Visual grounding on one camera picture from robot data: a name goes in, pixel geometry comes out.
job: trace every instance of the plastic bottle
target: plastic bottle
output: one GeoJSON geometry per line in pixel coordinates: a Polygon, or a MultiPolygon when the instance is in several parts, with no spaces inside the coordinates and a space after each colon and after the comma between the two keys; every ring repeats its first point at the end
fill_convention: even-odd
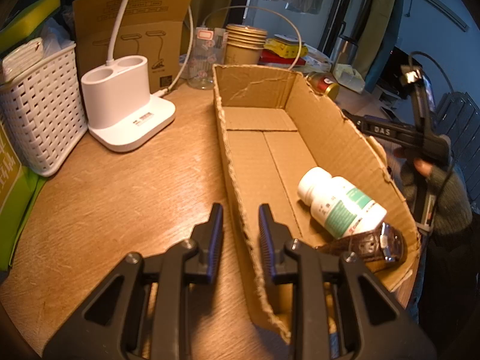
{"type": "Polygon", "coordinates": [[[335,238],[374,230],[387,211],[343,177],[320,167],[310,169],[300,180],[300,199],[310,206],[315,218],[335,238]]]}

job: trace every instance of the stack of paper cups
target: stack of paper cups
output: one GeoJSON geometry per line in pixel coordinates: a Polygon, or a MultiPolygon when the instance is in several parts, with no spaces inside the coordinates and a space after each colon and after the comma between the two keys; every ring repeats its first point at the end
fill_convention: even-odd
{"type": "Polygon", "coordinates": [[[229,24],[226,42],[225,64],[256,65],[267,38],[267,31],[260,28],[229,24]]]}

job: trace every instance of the plastic bag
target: plastic bag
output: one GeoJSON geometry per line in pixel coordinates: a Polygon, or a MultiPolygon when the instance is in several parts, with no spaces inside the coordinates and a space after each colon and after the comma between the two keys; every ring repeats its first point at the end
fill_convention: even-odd
{"type": "Polygon", "coordinates": [[[45,21],[40,36],[43,40],[43,57],[51,56],[74,44],[68,32],[52,17],[45,21]]]}

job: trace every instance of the person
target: person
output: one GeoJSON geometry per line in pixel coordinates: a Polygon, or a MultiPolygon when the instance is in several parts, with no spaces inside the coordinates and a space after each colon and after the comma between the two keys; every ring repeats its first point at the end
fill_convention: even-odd
{"type": "Polygon", "coordinates": [[[426,178],[438,200],[433,232],[422,254],[424,271],[419,268],[417,282],[420,285],[412,292],[410,313],[414,317],[418,313],[419,324],[436,346],[440,358],[442,354],[455,358],[458,349],[455,353],[452,347],[476,346],[474,340],[480,338],[480,320],[474,323],[476,333],[464,331],[467,325],[472,325],[469,319],[473,314],[480,317],[479,216],[472,212],[465,184],[456,171],[447,172],[422,159],[412,158],[404,149],[396,149],[394,154],[407,158],[400,171],[407,203],[411,206],[416,196],[415,171],[426,178]],[[455,342],[458,338],[464,340],[463,345],[455,342]]]}

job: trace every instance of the printed diagram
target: printed diagram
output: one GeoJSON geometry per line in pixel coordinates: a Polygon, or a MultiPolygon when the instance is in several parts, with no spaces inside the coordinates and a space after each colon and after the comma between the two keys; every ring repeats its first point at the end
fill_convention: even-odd
{"type": "Polygon", "coordinates": [[[160,48],[158,50],[158,61],[153,64],[153,66],[152,66],[153,70],[164,67],[163,58],[160,58],[160,54],[161,54],[162,48],[163,48],[163,38],[162,38],[162,36],[165,36],[166,34],[167,33],[165,31],[162,31],[162,30],[147,31],[145,33],[146,36],[157,36],[157,37],[160,38],[160,48]]]}
{"type": "Polygon", "coordinates": [[[142,36],[140,34],[125,34],[121,35],[120,39],[123,41],[135,41],[137,44],[137,51],[135,51],[135,55],[138,55],[140,52],[140,43],[138,42],[139,39],[141,39],[142,36]]]}
{"type": "MultiPolygon", "coordinates": [[[[117,17],[122,0],[113,0],[106,3],[97,21],[111,20],[117,17]]],[[[167,12],[169,7],[162,6],[162,0],[129,0],[124,16],[137,15],[139,13],[167,12]]]]}
{"type": "MultiPolygon", "coordinates": [[[[139,51],[140,51],[140,43],[138,42],[139,39],[141,39],[142,36],[140,34],[125,34],[125,35],[120,35],[120,39],[123,40],[123,41],[135,41],[135,43],[137,44],[137,49],[136,51],[134,52],[134,54],[138,54],[139,51]]],[[[101,40],[94,40],[92,42],[92,45],[93,46],[105,46],[105,47],[108,47],[109,46],[109,43],[110,43],[110,38],[108,39],[101,39],[101,40]]]]}
{"type": "MultiPolygon", "coordinates": [[[[158,49],[158,57],[157,61],[153,64],[152,70],[156,70],[159,68],[163,68],[165,65],[163,64],[163,58],[160,58],[160,54],[162,53],[162,48],[163,48],[163,36],[165,36],[167,33],[162,30],[157,30],[157,31],[147,31],[145,33],[146,36],[156,36],[160,38],[160,47],[158,49]]],[[[124,34],[120,35],[120,39],[123,41],[135,41],[137,45],[136,51],[133,53],[135,55],[144,55],[140,54],[140,39],[142,38],[142,35],[139,33],[133,33],[133,34],[124,34]]],[[[96,47],[108,47],[110,43],[110,38],[108,39],[101,39],[101,40],[94,40],[92,42],[93,46],[96,47]]]]}
{"type": "Polygon", "coordinates": [[[92,42],[92,45],[93,46],[109,46],[109,43],[110,43],[110,38],[108,39],[102,39],[102,40],[94,40],[92,42]]]}

